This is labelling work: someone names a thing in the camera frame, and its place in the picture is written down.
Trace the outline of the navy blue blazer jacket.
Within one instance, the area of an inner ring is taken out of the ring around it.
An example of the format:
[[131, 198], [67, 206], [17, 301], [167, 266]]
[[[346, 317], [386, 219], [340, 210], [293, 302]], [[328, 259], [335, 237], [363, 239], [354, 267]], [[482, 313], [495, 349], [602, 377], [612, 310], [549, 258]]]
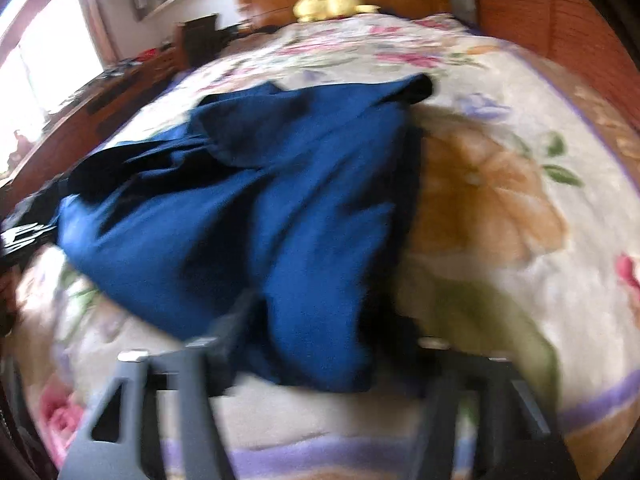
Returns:
[[417, 74], [382, 84], [212, 94], [189, 120], [82, 160], [58, 246], [102, 292], [178, 339], [252, 290], [242, 370], [366, 390], [376, 343], [411, 334], [390, 282], [419, 187]]

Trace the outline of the wooden desk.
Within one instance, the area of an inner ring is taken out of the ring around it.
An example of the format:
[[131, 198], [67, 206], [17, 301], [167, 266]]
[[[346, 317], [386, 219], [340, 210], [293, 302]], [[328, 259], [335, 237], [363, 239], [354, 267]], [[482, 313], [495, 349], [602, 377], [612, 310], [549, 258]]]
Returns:
[[105, 84], [58, 119], [1, 185], [6, 216], [23, 198], [72, 168], [157, 98], [179, 71], [169, 48]]

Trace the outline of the floral bed blanket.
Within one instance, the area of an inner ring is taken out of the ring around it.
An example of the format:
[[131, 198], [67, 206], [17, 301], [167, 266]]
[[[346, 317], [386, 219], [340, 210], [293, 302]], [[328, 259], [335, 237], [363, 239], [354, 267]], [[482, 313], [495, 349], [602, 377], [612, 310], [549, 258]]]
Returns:
[[[639, 177], [623, 169], [639, 169], [639, 139], [563, 67], [446, 14], [290, 25], [232, 42], [106, 145], [263, 81], [293, 90], [418, 73], [435, 95], [414, 109], [427, 134], [399, 311], [454, 348], [513, 359], [558, 410], [580, 478], [597, 479], [639, 419]], [[17, 297], [17, 402], [60, 464], [116, 354], [177, 341], [113, 304], [56, 247], [35, 256]], [[419, 408], [389, 384], [326, 394], [239, 383], [215, 408], [240, 478], [395, 479]]]

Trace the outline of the wooden chair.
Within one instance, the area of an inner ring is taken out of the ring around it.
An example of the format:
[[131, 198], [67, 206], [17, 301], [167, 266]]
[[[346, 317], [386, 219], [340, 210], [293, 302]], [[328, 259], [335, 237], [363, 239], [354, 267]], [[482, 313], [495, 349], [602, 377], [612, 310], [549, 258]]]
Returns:
[[179, 70], [198, 68], [216, 58], [222, 50], [217, 21], [218, 14], [214, 13], [175, 26], [172, 39]]

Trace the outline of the yellow plush toy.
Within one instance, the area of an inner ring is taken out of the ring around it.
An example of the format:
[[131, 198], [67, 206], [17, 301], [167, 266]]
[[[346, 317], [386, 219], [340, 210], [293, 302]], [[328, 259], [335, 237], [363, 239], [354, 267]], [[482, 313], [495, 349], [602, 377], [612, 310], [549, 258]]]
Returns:
[[299, 23], [350, 18], [357, 14], [378, 13], [379, 6], [363, 0], [298, 0], [293, 14]]

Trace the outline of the wooden louvered wardrobe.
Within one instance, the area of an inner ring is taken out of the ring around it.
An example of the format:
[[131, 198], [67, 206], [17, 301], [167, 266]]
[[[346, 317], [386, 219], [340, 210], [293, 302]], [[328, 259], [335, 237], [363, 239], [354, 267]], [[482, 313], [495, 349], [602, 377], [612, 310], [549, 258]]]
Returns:
[[581, 76], [639, 127], [639, 69], [589, 0], [475, 0], [483, 32]]

